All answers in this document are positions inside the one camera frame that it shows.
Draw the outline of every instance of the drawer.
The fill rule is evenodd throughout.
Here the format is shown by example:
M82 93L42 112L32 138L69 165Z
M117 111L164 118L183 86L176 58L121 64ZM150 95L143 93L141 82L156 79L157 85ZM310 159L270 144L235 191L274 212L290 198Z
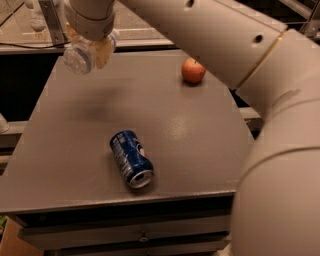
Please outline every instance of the drawer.
M150 243L123 243L64 249L52 256L169 256L207 255L226 247L226 234L206 234L179 238L157 239Z
M229 223L230 215L223 215L113 227L98 224L64 225L24 229L20 237L37 248L58 250L131 241L143 243L165 237L229 231Z

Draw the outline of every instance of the soda can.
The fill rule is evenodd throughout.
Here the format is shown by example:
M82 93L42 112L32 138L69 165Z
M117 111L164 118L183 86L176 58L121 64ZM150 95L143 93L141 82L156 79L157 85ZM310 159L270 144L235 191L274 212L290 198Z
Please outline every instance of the soda can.
M110 147L123 178L131 188L142 188L152 181L153 165L133 131L114 135Z

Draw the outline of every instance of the cable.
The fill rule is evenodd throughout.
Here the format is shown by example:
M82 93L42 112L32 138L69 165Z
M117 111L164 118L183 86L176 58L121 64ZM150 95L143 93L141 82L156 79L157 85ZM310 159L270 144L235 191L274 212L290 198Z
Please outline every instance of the cable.
M50 46L41 46L41 47L38 47L38 46L28 46L28 45L22 45L22 44L2 43L2 42L0 42L0 45L20 47L20 48L26 48L26 49L48 49L48 48L53 48L53 47L62 48L63 46L65 46L65 45L67 45L67 44L69 44L69 43L70 43L70 42L65 42L65 43L62 43L62 44L53 44L53 45L50 45Z

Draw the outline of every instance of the can lid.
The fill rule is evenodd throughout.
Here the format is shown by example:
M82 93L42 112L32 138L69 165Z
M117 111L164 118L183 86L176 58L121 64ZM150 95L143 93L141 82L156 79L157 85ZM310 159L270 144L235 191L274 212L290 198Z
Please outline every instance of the can lid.
M145 187L152 181L153 175L154 173L152 170L144 170L142 172L139 172L132 177L130 181L130 186L132 188Z

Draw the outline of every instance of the table surface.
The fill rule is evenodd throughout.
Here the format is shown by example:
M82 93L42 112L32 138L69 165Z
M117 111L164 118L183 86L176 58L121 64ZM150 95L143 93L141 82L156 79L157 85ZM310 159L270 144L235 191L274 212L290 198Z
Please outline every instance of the table surface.
M253 139L214 76L195 87L183 82L186 57L178 50L119 53L86 76L59 58L0 178L0 212L233 193ZM136 132L155 167L153 182L140 190L124 183L109 147L124 129Z

